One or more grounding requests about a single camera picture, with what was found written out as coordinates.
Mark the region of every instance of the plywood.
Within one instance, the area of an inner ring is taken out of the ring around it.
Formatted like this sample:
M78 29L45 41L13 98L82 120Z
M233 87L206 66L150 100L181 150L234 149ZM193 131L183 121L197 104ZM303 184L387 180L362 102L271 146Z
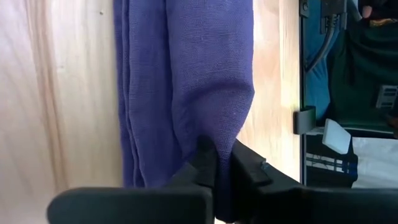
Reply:
M298 1L254 0L256 96L240 140L299 178ZM112 0L0 0L0 223L61 190L121 185Z
M0 0L0 223L119 186L112 0Z
M254 0L254 101L238 139L300 180L299 1Z

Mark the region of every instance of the blue object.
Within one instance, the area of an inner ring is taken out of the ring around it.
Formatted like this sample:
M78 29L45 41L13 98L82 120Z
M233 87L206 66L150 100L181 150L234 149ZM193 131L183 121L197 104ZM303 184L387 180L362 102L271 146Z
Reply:
M231 149L254 95L252 1L114 0L114 21L125 186L164 185L207 135L216 214L231 220Z
M320 50L325 34L320 34L321 1L308 0L310 16L305 21L305 59L311 62ZM322 119L330 104L329 77L326 64L326 57L336 41L338 30L335 30L332 41L324 57L319 63L307 73L305 77L305 104L315 106L317 109L317 119Z

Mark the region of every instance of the wood grain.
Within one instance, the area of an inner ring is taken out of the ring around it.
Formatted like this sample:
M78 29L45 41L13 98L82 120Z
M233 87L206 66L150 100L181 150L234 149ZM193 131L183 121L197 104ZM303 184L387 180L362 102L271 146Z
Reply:
M254 0L256 94L238 139L286 175L300 180L299 1Z
M112 0L0 0L0 223L121 185Z
M256 96L239 139L299 179L298 1L254 0ZM121 185L112 0L0 0L0 223Z

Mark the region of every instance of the purple towel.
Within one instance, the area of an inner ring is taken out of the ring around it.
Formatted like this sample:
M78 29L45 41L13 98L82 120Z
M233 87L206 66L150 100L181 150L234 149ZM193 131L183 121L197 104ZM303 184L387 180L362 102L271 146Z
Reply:
M252 1L114 0L119 120L127 187L164 185L214 140L217 216L230 220L229 159L250 109Z

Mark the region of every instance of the light wood surface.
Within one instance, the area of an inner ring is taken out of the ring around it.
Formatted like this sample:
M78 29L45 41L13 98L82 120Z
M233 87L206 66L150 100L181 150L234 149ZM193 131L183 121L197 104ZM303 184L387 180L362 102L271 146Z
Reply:
M239 139L299 177L298 1L254 0L256 96ZM112 0L0 0L0 223L121 185Z
M0 0L0 223L121 185L112 0Z
M299 1L254 0L254 101L238 139L291 178L300 180Z

